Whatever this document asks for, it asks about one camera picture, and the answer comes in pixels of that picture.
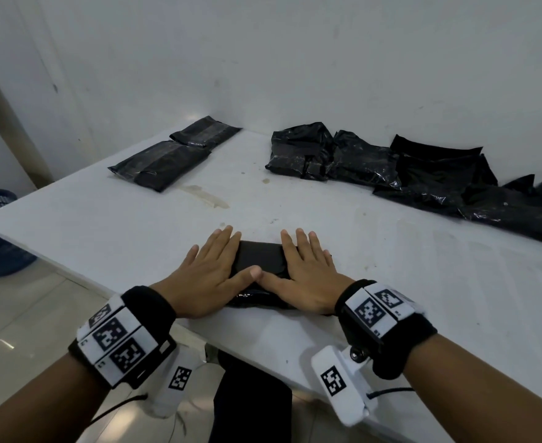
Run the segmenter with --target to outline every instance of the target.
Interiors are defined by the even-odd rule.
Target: white table
[[[271,174],[264,169],[270,138],[246,130],[162,194],[107,170],[187,123],[0,209],[0,236],[110,295],[162,279],[191,245],[225,224],[244,239],[270,242],[280,241],[283,228],[314,230],[341,272],[406,293],[441,333],[542,396],[541,243],[400,206],[361,186]],[[187,186],[229,208],[214,208],[211,196]],[[298,312],[225,308],[184,324],[318,396],[310,357],[345,342],[334,317]],[[406,383],[379,380],[370,370],[367,379],[374,389]],[[449,441],[416,395],[379,402],[369,420],[378,430]]]

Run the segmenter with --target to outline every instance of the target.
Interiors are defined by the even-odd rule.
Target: right hand
[[[266,290],[302,311],[334,313],[334,305],[355,280],[337,273],[328,250],[322,250],[316,233],[310,240],[302,229],[296,230],[297,248],[289,233],[281,231],[283,252],[290,280],[263,272],[257,282]]]

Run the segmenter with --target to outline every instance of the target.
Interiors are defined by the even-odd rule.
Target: plastic wrap
[[[463,217],[462,194],[470,184],[497,184],[482,148],[449,149],[394,138],[390,149],[400,154],[396,170],[400,190],[376,186],[374,194],[420,210]]]
[[[399,190],[397,162],[398,155],[391,149],[370,145],[353,132],[339,130],[334,136],[334,157],[327,175],[342,182]]]
[[[210,150],[161,141],[110,166],[114,174],[158,193],[163,192],[181,175],[205,160]]]
[[[242,127],[228,126],[206,116],[191,126],[171,134],[171,138],[183,145],[213,149],[242,130]]]
[[[254,265],[260,266],[265,272],[273,273],[280,278],[289,279],[287,261],[285,260],[281,244],[240,241],[230,276]],[[262,306],[276,309],[293,309],[292,306],[285,303],[274,293],[260,287],[258,283],[252,283],[248,288],[234,297],[228,303],[228,306],[235,308]]]
[[[332,160],[332,135],[322,123],[290,127],[271,137],[271,172],[309,180],[326,180],[326,166]]]
[[[534,175],[504,186],[469,186],[464,195],[464,217],[542,241],[542,196],[533,187]]]

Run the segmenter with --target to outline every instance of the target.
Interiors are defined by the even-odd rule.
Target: left hand
[[[150,286],[173,307],[177,317],[199,318],[223,308],[249,284],[258,281],[258,266],[229,278],[241,233],[232,237],[232,227],[214,231],[199,250],[191,247],[185,260],[168,277]]]

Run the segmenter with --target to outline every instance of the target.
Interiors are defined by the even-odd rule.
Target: person's leg
[[[291,441],[291,389],[282,381],[220,351],[226,370],[214,398],[209,443]]]

